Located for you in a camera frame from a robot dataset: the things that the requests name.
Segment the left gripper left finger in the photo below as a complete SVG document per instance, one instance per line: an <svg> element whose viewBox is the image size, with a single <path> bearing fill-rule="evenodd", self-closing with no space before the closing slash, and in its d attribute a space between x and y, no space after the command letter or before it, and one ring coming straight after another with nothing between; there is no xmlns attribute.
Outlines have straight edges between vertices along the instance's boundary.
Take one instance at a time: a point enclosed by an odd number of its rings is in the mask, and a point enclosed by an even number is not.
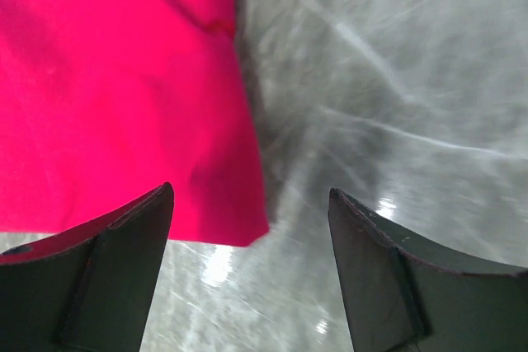
<svg viewBox="0 0 528 352"><path fill-rule="evenodd" d="M138 351L172 221L165 183L1 254L3 351Z"/></svg>

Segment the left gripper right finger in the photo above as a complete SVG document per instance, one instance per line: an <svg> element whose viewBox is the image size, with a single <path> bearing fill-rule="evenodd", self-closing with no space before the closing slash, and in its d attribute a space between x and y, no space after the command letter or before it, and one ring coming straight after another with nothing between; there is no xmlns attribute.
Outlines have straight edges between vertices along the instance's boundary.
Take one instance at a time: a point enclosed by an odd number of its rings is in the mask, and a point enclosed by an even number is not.
<svg viewBox="0 0 528 352"><path fill-rule="evenodd" d="M328 221L354 350L526 350L526 268L441 245L335 188Z"/></svg>

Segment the crimson pink t shirt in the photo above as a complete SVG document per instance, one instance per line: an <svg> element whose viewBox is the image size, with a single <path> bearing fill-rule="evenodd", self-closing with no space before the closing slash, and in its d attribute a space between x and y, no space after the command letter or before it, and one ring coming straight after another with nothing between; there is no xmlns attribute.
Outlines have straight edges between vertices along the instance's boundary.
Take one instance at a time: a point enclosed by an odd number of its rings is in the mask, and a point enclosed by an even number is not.
<svg viewBox="0 0 528 352"><path fill-rule="evenodd" d="M235 0L1 0L1 229L61 232L163 184L175 240L269 229Z"/></svg>

